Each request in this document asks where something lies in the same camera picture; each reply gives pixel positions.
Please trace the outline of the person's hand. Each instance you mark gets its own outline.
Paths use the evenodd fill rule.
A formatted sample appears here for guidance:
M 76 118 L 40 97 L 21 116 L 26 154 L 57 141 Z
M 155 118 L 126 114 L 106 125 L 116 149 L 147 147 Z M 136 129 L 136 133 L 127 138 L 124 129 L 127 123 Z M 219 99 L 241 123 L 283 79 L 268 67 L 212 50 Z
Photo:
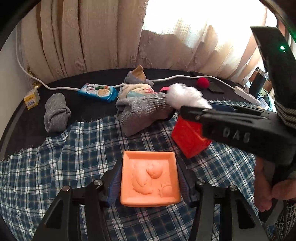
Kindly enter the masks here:
M 263 159 L 258 157 L 256 158 L 254 176 L 254 204 L 259 211 L 264 212 L 271 209 L 273 198 L 278 200 L 295 200 L 295 179 L 282 181 L 271 188 L 264 175 Z

